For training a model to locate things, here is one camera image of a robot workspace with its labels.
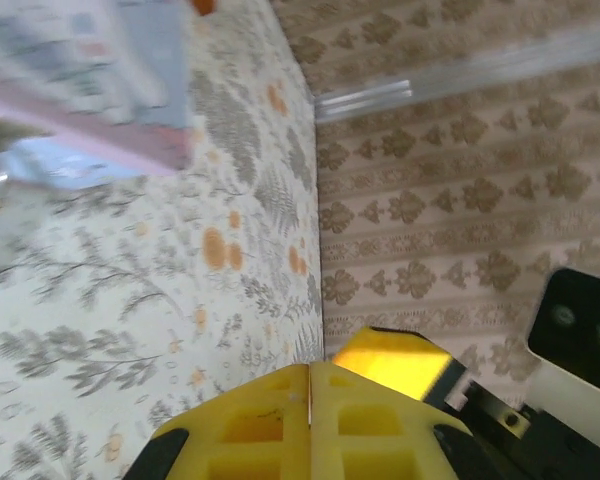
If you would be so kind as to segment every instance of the damask wallpaper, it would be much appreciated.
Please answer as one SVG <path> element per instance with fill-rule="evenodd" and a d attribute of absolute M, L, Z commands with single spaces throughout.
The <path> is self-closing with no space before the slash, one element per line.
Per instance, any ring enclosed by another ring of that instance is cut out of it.
<path fill-rule="evenodd" d="M 271 2 L 316 95 L 600 24 L 600 0 Z"/>
<path fill-rule="evenodd" d="M 327 355 L 417 330 L 511 402 L 552 269 L 600 274 L 600 64 L 318 127 Z"/>
<path fill-rule="evenodd" d="M 268 2 L 222 7 L 186 22 L 190 169 L 1 206 L 0 480 L 121 478 L 171 416 L 323 357 L 311 97 Z"/>

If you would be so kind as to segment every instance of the orange object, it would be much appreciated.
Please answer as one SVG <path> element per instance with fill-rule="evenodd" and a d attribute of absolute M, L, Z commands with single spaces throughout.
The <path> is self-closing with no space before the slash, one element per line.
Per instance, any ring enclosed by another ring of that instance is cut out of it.
<path fill-rule="evenodd" d="M 213 13 L 216 7 L 215 0 L 191 0 L 193 6 L 196 7 L 200 15 L 209 15 Z"/>

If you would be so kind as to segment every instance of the yellow plastic object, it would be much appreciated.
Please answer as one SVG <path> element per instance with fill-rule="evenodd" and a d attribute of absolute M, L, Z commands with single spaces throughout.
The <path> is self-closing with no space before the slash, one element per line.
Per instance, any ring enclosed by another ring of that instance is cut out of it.
<path fill-rule="evenodd" d="M 416 400 L 425 396 L 453 362 L 426 338 L 366 327 L 336 354 L 333 363 Z"/>
<path fill-rule="evenodd" d="M 330 363 L 311 365 L 311 480 L 456 480 L 433 427 L 462 422 Z"/>
<path fill-rule="evenodd" d="M 168 480 L 307 480 L 308 392 L 308 365 L 292 365 L 165 423 L 152 438 L 189 432 Z"/>

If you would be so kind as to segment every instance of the floral wallpaper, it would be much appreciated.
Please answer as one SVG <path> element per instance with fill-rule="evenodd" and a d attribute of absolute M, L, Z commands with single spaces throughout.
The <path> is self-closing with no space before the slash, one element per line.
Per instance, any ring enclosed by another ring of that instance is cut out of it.
<path fill-rule="evenodd" d="M 417 330 L 519 402 L 548 274 L 600 274 L 600 63 L 317 134 L 327 355 Z"/>
<path fill-rule="evenodd" d="M 191 168 L 0 206 L 0 480 L 121 478 L 171 416 L 323 357 L 304 79 L 265 0 L 184 23 Z"/>
<path fill-rule="evenodd" d="M 600 24 L 600 0 L 271 3 L 315 94 Z"/>

